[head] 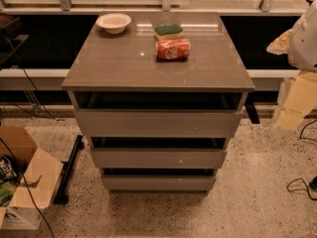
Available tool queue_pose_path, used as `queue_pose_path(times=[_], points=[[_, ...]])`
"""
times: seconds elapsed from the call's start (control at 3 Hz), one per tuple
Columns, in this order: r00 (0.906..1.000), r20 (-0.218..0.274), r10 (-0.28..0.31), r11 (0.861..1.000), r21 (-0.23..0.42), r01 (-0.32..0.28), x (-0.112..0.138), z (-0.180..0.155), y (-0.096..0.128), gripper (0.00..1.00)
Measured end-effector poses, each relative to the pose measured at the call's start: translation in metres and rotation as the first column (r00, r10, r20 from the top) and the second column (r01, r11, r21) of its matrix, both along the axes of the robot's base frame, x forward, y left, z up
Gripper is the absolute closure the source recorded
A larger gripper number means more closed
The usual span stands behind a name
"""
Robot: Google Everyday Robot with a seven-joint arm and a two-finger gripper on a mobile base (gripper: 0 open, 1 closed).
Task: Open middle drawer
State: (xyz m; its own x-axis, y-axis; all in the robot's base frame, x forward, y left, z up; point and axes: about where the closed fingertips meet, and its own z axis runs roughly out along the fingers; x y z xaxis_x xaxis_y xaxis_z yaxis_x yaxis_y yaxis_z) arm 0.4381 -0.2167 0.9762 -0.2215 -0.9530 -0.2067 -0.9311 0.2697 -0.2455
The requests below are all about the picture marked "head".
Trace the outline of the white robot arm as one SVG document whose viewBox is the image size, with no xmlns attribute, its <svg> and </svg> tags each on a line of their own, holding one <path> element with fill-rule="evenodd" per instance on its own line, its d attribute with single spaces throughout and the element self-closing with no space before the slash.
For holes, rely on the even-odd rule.
<svg viewBox="0 0 317 238">
<path fill-rule="evenodd" d="M 278 56 L 287 54 L 288 63 L 299 69 L 285 89 L 285 98 L 278 101 L 273 117 L 274 133 L 287 135 L 317 106 L 317 1 L 266 51 Z"/>
</svg>

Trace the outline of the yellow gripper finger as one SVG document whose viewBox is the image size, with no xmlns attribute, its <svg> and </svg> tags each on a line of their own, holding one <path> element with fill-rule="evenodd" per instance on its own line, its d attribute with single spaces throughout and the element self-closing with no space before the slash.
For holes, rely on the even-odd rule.
<svg viewBox="0 0 317 238">
<path fill-rule="evenodd" d="M 291 29 L 282 33 L 279 37 L 277 37 L 273 42 L 271 42 L 267 46 L 266 51 L 270 54 L 277 56 L 287 54 L 288 43 L 291 33 Z"/>
<path fill-rule="evenodd" d="M 301 71 L 296 77 L 286 79 L 280 86 L 270 125 L 271 133 L 277 137 L 291 134 L 316 107 L 316 72 Z"/>
</svg>

